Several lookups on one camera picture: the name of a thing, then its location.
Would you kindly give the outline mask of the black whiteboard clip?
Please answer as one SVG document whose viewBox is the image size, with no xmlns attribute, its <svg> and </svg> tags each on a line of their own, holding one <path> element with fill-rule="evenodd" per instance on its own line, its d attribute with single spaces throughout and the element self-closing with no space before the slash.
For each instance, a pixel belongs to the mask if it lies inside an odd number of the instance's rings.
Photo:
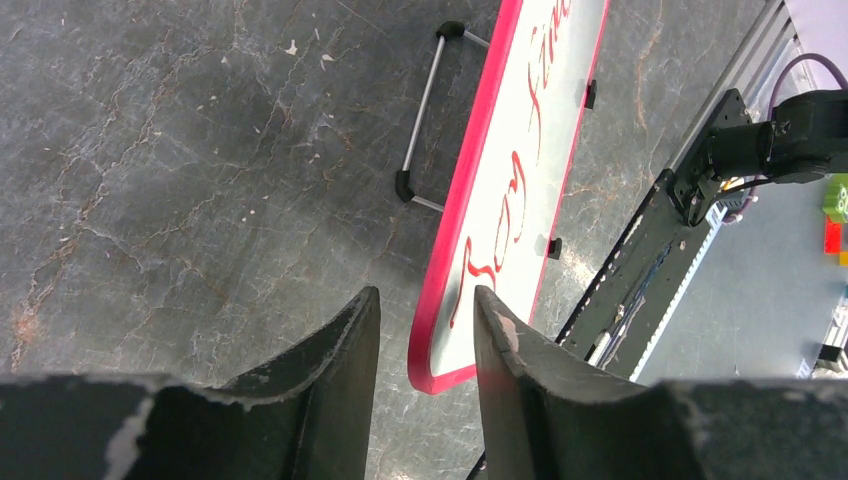
<svg viewBox="0 0 848 480">
<path fill-rule="evenodd" d="M 597 92 L 598 92 L 597 80 L 592 79 L 587 84 L 587 87 L 586 87 L 586 95 L 585 95 L 584 104 L 583 104 L 585 109 L 587 109 L 587 110 L 593 110 L 594 109 L 594 105 L 595 105 L 596 98 L 597 98 Z"/>
<path fill-rule="evenodd" d="M 551 239 L 548 242 L 547 257 L 552 260 L 559 260 L 561 257 L 563 241 L 561 238 Z"/>
</svg>

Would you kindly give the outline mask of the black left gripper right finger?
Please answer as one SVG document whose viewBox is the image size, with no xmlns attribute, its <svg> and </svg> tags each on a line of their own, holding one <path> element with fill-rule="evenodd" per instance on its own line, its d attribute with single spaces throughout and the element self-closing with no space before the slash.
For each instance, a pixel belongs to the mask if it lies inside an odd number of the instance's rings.
<svg viewBox="0 0 848 480">
<path fill-rule="evenodd" d="M 666 381 L 578 359 L 474 292 L 489 479 L 843 479 L 843 380 Z"/>
</svg>

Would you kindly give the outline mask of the pink-framed whiteboard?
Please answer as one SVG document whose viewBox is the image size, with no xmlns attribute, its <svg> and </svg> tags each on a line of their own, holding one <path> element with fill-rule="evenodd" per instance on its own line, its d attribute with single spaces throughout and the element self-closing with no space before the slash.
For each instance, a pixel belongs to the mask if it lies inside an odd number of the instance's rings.
<svg viewBox="0 0 848 480">
<path fill-rule="evenodd" d="M 474 291 L 530 322 L 576 150 L 609 5 L 504 1 L 411 327 L 411 386 L 474 377 Z"/>
</svg>

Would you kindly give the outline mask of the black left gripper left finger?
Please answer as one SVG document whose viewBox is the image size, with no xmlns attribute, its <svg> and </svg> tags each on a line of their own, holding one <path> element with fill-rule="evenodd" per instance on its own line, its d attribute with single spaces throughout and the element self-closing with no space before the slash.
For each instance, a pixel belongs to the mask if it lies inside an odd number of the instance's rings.
<svg viewBox="0 0 848 480">
<path fill-rule="evenodd" d="M 1 380 L 5 479 L 361 479 L 380 347 L 363 288 L 325 326 L 219 388 L 167 374 Z"/>
</svg>

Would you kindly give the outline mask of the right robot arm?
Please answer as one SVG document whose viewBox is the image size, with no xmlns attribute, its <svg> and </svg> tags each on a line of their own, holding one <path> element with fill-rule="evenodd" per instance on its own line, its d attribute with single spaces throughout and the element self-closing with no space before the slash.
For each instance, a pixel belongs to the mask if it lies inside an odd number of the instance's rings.
<svg viewBox="0 0 848 480">
<path fill-rule="evenodd" d="M 814 90 L 791 97 L 765 122 L 718 129 L 699 152 L 714 179 L 761 176 L 809 183 L 847 172 L 847 92 Z"/>
</svg>

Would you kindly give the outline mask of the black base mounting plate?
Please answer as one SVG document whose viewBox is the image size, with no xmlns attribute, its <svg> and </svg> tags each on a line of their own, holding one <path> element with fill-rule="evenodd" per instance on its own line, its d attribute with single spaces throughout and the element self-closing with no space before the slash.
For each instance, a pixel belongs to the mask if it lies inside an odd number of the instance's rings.
<svg viewBox="0 0 848 480">
<path fill-rule="evenodd" d="M 720 180 L 699 149 L 718 129 L 751 124 L 735 88 L 718 97 L 692 145 L 661 171 L 555 341 L 629 380 L 709 231 Z"/>
</svg>

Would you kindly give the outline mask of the toy blocks on bench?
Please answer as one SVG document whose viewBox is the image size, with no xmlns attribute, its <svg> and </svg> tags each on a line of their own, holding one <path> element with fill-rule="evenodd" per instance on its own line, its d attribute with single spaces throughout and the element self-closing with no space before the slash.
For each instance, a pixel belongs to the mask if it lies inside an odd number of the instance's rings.
<svg viewBox="0 0 848 480">
<path fill-rule="evenodd" d="M 822 204 L 823 253 L 847 266 L 847 175 L 834 174 L 828 181 Z"/>
</svg>

